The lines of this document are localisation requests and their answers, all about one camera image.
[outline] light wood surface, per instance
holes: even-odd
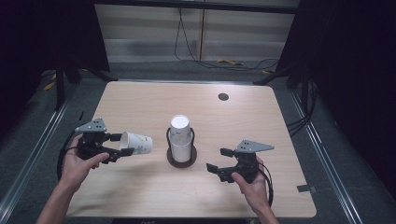
[[[218,98],[227,93],[228,101]],[[188,168],[166,159],[165,133],[174,115],[189,117],[198,157]],[[312,217],[305,179],[269,87],[110,82],[92,119],[103,118],[109,133],[124,131],[152,137],[150,154],[120,158],[92,170],[74,196],[71,217],[255,217],[235,183],[220,182],[206,170],[236,165],[219,154],[243,139],[275,146],[259,152],[274,184],[273,210],[278,217]],[[119,143],[106,143],[119,148]]]

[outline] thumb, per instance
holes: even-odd
[[[87,167],[91,168],[91,167],[95,166],[96,164],[98,164],[102,161],[105,161],[109,156],[110,155],[108,153],[104,152],[104,153],[98,154],[92,158],[89,158],[88,160],[85,161],[86,162],[85,164]]]
[[[239,188],[241,189],[241,191],[243,193],[245,191],[245,189],[248,187],[248,182],[246,182],[244,177],[242,177],[237,172],[232,173],[231,177],[233,178],[235,183],[239,185]]]

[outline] triangular gray bracket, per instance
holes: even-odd
[[[105,131],[107,131],[107,128],[102,118],[94,119],[75,129],[76,133],[99,133]]]
[[[271,145],[257,143],[249,140],[243,140],[238,145],[238,147],[236,147],[235,152],[253,153],[253,152],[266,151],[271,149],[274,149],[274,147]]]

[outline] table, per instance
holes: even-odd
[[[229,99],[222,101],[220,93]],[[198,156],[188,168],[166,159],[166,130],[174,115],[189,117]],[[110,82],[92,119],[109,133],[150,136],[150,154],[120,158],[93,170],[75,194],[70,217],[255,217],[235,183],[220,182],[206,163],[235,166],[221,147],[243,139],[273,145],[257,153],[271,172],[278,217],[313,217],[316,207],[270,87],[164,82]],[[119,148],[118,142],[106,147]]]

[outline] forearm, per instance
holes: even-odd
[[[261,224],[278,224],[277,218],[272,211],[272,209],[268,206],[264,206],[261,209],[254,211],[259,217]]]
[[[59,183],[51,193],[36,224],[63,223],[74,191]]]

